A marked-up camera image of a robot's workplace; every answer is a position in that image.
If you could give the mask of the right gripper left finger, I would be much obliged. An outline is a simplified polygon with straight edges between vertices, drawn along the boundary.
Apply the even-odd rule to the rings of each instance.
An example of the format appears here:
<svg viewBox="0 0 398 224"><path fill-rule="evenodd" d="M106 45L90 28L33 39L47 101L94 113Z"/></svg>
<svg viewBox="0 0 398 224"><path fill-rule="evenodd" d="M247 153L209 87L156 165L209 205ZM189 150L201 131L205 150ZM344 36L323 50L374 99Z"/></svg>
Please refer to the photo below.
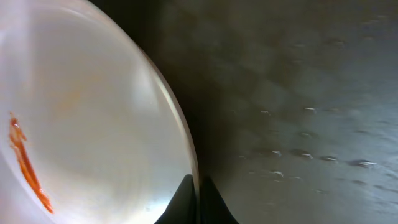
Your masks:
<svg viewBox="0 0 398 224"><path fill-rule="evenodd" d="M165 212L155 224L196 224L197 201L193 176L186 175Z"/></svg>

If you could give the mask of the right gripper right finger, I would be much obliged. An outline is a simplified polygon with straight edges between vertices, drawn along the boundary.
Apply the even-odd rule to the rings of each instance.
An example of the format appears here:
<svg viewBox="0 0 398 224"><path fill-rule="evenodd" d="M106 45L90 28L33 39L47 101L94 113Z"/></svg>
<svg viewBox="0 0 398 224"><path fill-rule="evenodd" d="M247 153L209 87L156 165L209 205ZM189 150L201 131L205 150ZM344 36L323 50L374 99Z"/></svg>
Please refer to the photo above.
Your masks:
<svg viewBox="0 0 398 224"><path fill-rule="evenodd" d="M200 186L200 216L202 224L238 224L209 177Z"/></svg>

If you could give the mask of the white plate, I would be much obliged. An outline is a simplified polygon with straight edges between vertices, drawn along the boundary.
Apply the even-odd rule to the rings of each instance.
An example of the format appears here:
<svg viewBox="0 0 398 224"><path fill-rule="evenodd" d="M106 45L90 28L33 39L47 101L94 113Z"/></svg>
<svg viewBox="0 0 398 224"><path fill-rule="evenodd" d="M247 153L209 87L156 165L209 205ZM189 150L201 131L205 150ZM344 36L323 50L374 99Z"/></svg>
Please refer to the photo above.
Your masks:
<svg viewBox="0 0 398 224"><path fill-rule="evenodd" d="M155 223L186 175L198 222L183 113L110 17L89 1L1 1L2 223Z"/></svg>

